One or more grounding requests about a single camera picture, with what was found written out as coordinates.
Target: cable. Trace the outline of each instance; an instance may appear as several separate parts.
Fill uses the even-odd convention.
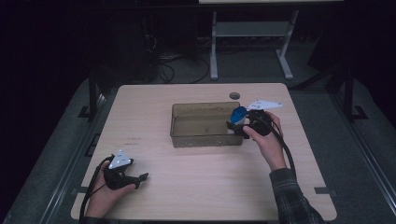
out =
[[[163,70],[163,66],[169,68],[172,71],[172,76],[170,78],[168,78],[168,76],[166,75],[165,71]],[[164,63],[160,63],[160,67],[161,67],[161,70],[163,70],[163,76],[164,77],[161,76],[161,73],[158,73],[158,74],[160,75],[160,79],[163,80],[163,84],[170,83],[172,81],[172,79],[175,77],[175,70],[173,69],[173,67],[171,67],[171,66],[169,66],[167,64],[164,64]]]
[[[275,137],[277,138],[277,140],[279,141],[280,145],[283,147],[283,149],[286,152],[286,155],[288,156],[288,160],[289,160],[289,164],[290,164],[290,169],[294,172],[294,176],[297,179],[297,174],[296,174],[296,168],[294,166],[294,161],[293,161],[293,157],[291,156],[289,147],[286,145],[285,141],[283,140],[283,137],[281,134],[279,134],[272,125],[270,125],[269,123],[265,122],[263,119],[254,116],[255,119],[261,121],[262,123],[264,123],[270,130],[271,132],[275,135]]]
[[[201,81],[202,79],[204,79],[209,74],[209,70],[210,70],[209,63],[200,57],[196,57],[196,59],[201,60],[202,62],[204,62],[206,64],[206,72],[202,77],[196,79],[195,81],[190,82],[189,84],[197,83],[197,82]]]
[[[206,40],[206,42],[203,45],[197,46],[197,52],[206,53],[211,49],[212,39],[210,37],[203,37],[202,39]]]
[[[230,49],[230,48],[233,47],[233,43],[234,43],[235,38],[227,38],[227,40],[228,40],[228,43],[229,43],[228,45],[224,45],[224,43],[218,43],[219,49],[221,49],[221,48]],[[239,52],[246,51],[248,49],[249,40],[245,39],[245,38],[242,39],[242,40],[243,40],[244,44],[235,44],[238,47],[238,49],[230,50],[230,51],[218,50],[217,53],[218,54],[236,54],[236,53],[239,53]]]
[[[154,41],[154,43],[152,44],[153,46],[150,49],[148,49],[149,52],[153,52],[155,47],[157,47],[157,38],[155,38],[154,35],[146,35],[146,37],[150,37]]]
[[[93,173],[90,185],[88,186],[87,192],[85,192],[85,196],[84,199],[82,200],[81,203],[81,208],[79,209],[79,223],[81,223],[82,218],[84,217],[85,214],[85,206],[87,205],[88,200],[90,199],[90,197],[93,195],[92,190],[93,190],[93,186],[95,185],[95,181],[96,181],[96,177],[99,174],[100,169],[102,168],[103,163],[105,163],[105,161],[112,161],[114,158],[114,155],[112,155],[111,157],[107,157],[105,158],[95,169],[95,172]]]
[[[160,56],[161,60],[175,60],[178,58],[181,58],[181,54],[173,54],[173,55],[168,55],[168,56]]]

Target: blue cap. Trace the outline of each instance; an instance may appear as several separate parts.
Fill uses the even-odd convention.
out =
[[[233,110],[233,113],[231,114],[230,117],[230,122],[236,123],[239,120],[244,119],[246,115],[247,115],[247,109],[244,106],[238,106]]]

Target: person's left hand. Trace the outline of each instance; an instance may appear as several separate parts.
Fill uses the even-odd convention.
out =
[[[106,185],[103,173],[109,164],[109,161],[103,163],[99,174],[96,177],[96,181],[92,190],[94,194],[90,197],[90,203],[88,204],[85,217],[104,217],[105,214],[120,198],[124,197],[136,188],[136,185],[131,184],[121,189],[110,189]]]

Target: black cable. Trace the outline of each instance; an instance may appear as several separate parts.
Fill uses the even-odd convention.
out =
[[[297,174],[296,174],[296,168],[294,166],[294,161],[293,161],[293,157],[291,156],[290,153],[290,149],[289,147],[286,145],[285,141],[283,140],[283,137],[274,129],[274,127],[272,125],[270,125],[269,123],[265,122],[263,119],[255,116],[255,119],[261,121],[262,123],[264,123],[270,130],[271,132],[275,135],[275,137],[277,138],[277,140],[279,141],[280,145],[283,147],[283,149],[286,152],[286,155],[288,156],[288,160],[289,160],[289,164],[290,164],[290,169],[294,172],[294,176],[297,179]]]
[[[280,136],[283,138],[283,133],[280,131],[279,126],[277,126],[277,124],[275,122],[273,122],[273,124],[275,124],[277,130],[279,131]]]
[[[189,57],[186,57],[186,56],[180,56],[180,57],[177,57],[177,58],[174,58],[174,59],[168,59],[168,60],[165,60],[164,62],[162,62],[161,64],[162,65],[165,65],[165,63],[170,63],[170,62],[173,62],[173,61],[176,61],[176,60],[180,60],[180,59],[185,59],[185,58],[189,58]],[[194,84],[194,83],[197,83],[197,82],[199,82],[199,81],[201,81],[202,79],[204,79],[205,77],[207,77],[207,75],[209,74],[209,71],[210,71],[210,65],[209,65],[209,63],[206,61],[206,60],[204,60],[203,58],[200,58],[200,57],[193,57],[194,59],[198,59],[198,60],[200,60],[200,61],[202,61],[202,62],[204,62],[205,64],[206,64],[206,71],[205,71],[205,74],[202,76],[202,77],[200,77],[200,78],[198,78],[198,79],[196,79],[196,80],[194,80],[194,81],[192,81],[192,82],[189,82],[189,84]]]
[[[96,193],[99,189],[96,189],[94,192],[92,192],[92,193],[90,194],[90,197],[91,197],[94,193]]]
[[[163,70],[163,66],[165,66],[165,67],[167,67],[167,68],[169,68],[171,70],[171,72],[172,72],[171,77],[168,77],[166,75],[165,71]],[[173,69],[173,67],[171,67],[170,65],[167,65],[167,64],[164,64],[164,63],[160,63],[160,67],[161,67],[161,70],[163,70],[163,75],[165,76],[165,78],[163,78],[161,76],[161,73],[159,73],[160,78],[163,80],[163,84],[170,83],[172,81],[172,79],[175,77],[175,69]]]
[[[239,52],[243,52],[246,51],[248,49],[248,39],[242,39],[242,41],[244,42],[243,44],[235,44],[235,39],[237,39],[238,42],[241,41],[241,37],[237,37],[237,38],[227,38],[227,45],[224,45],[224,43],[219,42],[217,45],[217,54],[236,54]],[[237,46],[237,49],[235,50],[227,50],[227,49],[231,49],[233,46]]]
[[[216,44],[218,45],[219,42],[223,39],[223,37],[217,37],[216,38]],[[204,53],[208,53],[212,50],[212,41],[210,40],[209,42],[207,42],[204,46],[198,46],[197,48],[197,52],[198,54],[204,54]]]
[[[113,158],[114,158],[114,155],[112,155],[111,157],[105,158],[105,159],[96,167],[95,172],[93,173],[93,176],[92,176],[90,185],[88,186],[87,192],[85,192],[84,199],[82,200],[81,208],[79,209],[79,223],[81,223],[82,218],[84,217],[84,214],[85,214],[85,206],[87,205],[87,202],[88,202],[88,200],[90,199],[90,197],[93,195],[93,193],[91,193],[91,192],[92,192],[93,186],[95,185],[96,177],[98,176],[99,171],[100,171],[100,169],[102,168],[103,163],[105,163],[105,161],[112,161]]]
[[[205,74],[202,77],[196,79],[195,81],[190,82],[189,84],[194,84],[194,83],[197,83],[197,82],[201,81],[202,79],[207,77],[207,75],[209,74],[209,71],[210,71],[210,65],[209,65],[209,63],[207,61],[205,61],[204,59],[202,59],[200,57],[196,57],[196,59],[201,60],[202,62],[204,62],[206,64],[206,72],[205,72]]]

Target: metal stand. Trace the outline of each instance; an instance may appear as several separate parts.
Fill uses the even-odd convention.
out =
[[[285,58],[289,46],[294,24],[297,20],[298,10],[293,11],[290,21],[242,21],[221,22],[217,21],[217,12],[213,12],[212,21],[212,50],[210,52],[210,77],[217,80],[218,63],[216,58],[216,38],[220,36],[284,36],[285,42],[281,49],[276,50],[280,66],[287,80],[292,80],[288,62]]]
[[[326,91],[328,93],[337,93],[340,90],[341,86],[345,83],[344,114],[346,115],[348,120],[350,122],[353,122],[355,119],[368,119],[367,115],[364,113],[363,109],[359,105],[355,106],[358,114],[352,114],[354,78],[352,73],[350,72],[350,69],[345,67],[341,63],[334,64],[329,69],[314,75],[313,77],[298,84],[297,86],[289,87],[289,90],[302,90],[326,76],[332,76],[326,85]]]
[[[87,112],[88,107],[83,106],[78,114],[78,118],[88,118],[88,122],[92,121],[97,112],[97,94],[96,94],[96,83],[94,81],[93,72],[88,77],[88,85],[90,90],[90,112]]]

